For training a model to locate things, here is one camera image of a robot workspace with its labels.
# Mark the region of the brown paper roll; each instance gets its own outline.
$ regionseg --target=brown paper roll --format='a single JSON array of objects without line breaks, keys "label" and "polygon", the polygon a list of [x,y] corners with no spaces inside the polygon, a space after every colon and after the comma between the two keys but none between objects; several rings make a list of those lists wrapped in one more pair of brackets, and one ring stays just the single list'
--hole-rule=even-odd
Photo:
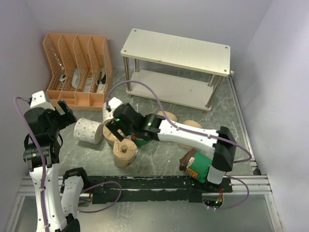
[{"label": "brown paper roll", "polygon": [[129,166],[136,157],[137,147],[135,143],[129,139],[124,139],[123,141],[114,142],[114,163],[119,168],[124,168]]},{"label": "brown paper roll", "polygon": [[[169,117],[170,120],[172,120],[172,121],[174,121],[174,122],[177,122],[177,117],[176,117],[174,114],[172,114],[172,113],[170,113],[170,112],[165,112],[165,113],[166,113],[166,115]],[[162,111],[159,111],[159,112],[156,113],[156,114],[157,114],[157,115],[163,116]]]},{"label": "brown paper roll", "polygon": [[[197,123],[197,122],[195,122],[193,120],[186,120],[186,121],[183,122],[183,124],[187,125],[187,126],[190,126],[190,127],[202,128],[202,126],[199,123]],[[194,147],[186,145],[186,144],[180,144],[180,143],[178,143],[178,144],[180,146],[184,147],[184,148],[188,148],[188,149],[194,148]]]},{"label": "brown paper roll", "polygon": [[[122,135],[125,136],[121,130],[118,130],[118,132]],[[116,136],[113,135],[113,133],[111,133],[111,131],[106,127],[106,125],[104,125],[103,127],[103,135],[106,139],[106,141],[108,142],[109,145],[114,146],[114,142],[115,141],[119,141]]]}]

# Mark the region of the gray wall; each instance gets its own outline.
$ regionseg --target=gray wall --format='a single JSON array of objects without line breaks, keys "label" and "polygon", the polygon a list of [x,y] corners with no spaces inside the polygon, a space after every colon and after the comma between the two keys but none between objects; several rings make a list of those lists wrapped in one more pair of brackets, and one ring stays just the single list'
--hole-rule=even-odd
[{"label": "gray wall", "polygon": [[259,167],[286,232],[308,231],[309,1],[274,0],[235,71]]},{"label": "gray wall", "polygon": [[[112,61],[132,28],[231,46],[236,67],[272,0],[26,0],[44,32],[106,35]],[[141,63],[142,67],[158,65]]]},{"label": "gray wall", "polygon": [[[30,97],[50,78],[42,53],[43,34],[23,0],[0,1],[0,231],[4,230],[21,178],[26,173],[23,141],[26,129],[13,96]],[[20,103],[23,111],[27,104]]]}]

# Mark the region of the table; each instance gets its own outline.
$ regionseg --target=table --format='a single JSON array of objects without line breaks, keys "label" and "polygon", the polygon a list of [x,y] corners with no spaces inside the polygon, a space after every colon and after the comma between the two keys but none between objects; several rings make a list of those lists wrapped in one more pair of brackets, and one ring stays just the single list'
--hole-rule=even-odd
[{"label": "table", "polygon": [[[163,102],[196,109],[211,110],[211,102],[223,80],[230,74],[230,47],[184,37],[141,29],[132,29],[122,50],[126,80],[141,81],[149,85]],[[135,71],[130,77],[129,58],[135,59]],[[207,82],[190,80],[158,72],[141,70],[139,60],[166,64],[203,73],[212,77]],[[217,84],[213,82],[219,76]],[[126,92],[154,99],[143,86],[128,83]]]}]

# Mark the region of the gray marble surface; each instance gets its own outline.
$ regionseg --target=gray marble surface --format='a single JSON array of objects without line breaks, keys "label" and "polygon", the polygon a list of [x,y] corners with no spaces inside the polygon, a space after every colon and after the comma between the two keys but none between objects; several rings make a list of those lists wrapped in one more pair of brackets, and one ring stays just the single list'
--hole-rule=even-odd
[{"label": "gray marble surface", "polygon": [[[181,71],[163,72],[166,74],[181,76],[185,78],[208,82],[211,75],[201,72]],[[124,71],[115,71],[112,85],[124,81]],[[157,102],[141,97],[129,97],[126,94],[126,85],[120,86],[113,94],[123,102],[128,102],[141,114],[157,113],[160,109]],[[236,141],[245,146],[241,132],[241,125],[238,120],[236,106],[233,101],[233,94],[229,82],[224,79],[212,103],[211,111],[203,113],[202,110],[188,108],[163,102],[166,111],[173,113],[178,122],[194,120],[206,129],[219,129],[220,126],[230,128]],[[93,121],[102,121],[102,112],[74,111],[77,119],[87,118]],[[185,149],[174,142],[151,141],[149,144],[139,147],[136,160],[126,168],[118,168],[113,162],[112,147],[105,140],[94,145],[83,141],[75,140],[73,129],[75,124],[68,126],[61,131],[64,145],[60,151],[60,173],[63,175],[68,169],[84,167],[88,175],[182,175],[179,171],[179,159],[182,158],[188,149]],[[237,149],[235,160],[246,158],[247,154]],[[234,175],[252,175],[248,162],[234,164]]]}]

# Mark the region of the shelf leg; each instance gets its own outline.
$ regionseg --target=shelf leg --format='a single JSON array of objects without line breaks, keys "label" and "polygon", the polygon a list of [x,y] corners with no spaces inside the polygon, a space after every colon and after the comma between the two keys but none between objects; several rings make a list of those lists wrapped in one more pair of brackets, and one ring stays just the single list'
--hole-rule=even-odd
[{"label": "shelf leg", "polygon": [[205,107],[206,107],[207,109],[210,109],[210,108],[211,108],[212,99],[213,99],[214,96],[216,95],[216,92],[218,91],[218,88],[219,88],[219,86],[220,86],[222,80],[223,80],[223,76],[220,76],[220,78],[219,78],[219,80],[218,80],[216,86],[213,88],[213,91],[212,91],[212,93],[211,93],[211,96],[210,96],[210,98],[209,98],[207,104],[205,105]]},{"label": "shelf leg", "polygon": [[140,71],[140,60],[139,59],[135,59],[135,72],[139,72]]},{"label": "shelf leg", "polygon": [[209,81],[208,87],[212,87],[215,76],[216,76],[215,74],[211,76],[211,81]]},{"label": "shelf leg", "polygon": [[[126,80],[130,80],[130,66],[129,66],[129,58],[124,57],[124,63],[125,63],[125,72],[126,72]],[[130,92],[132,90],[131,83],[127,83],[127,91]]]}]

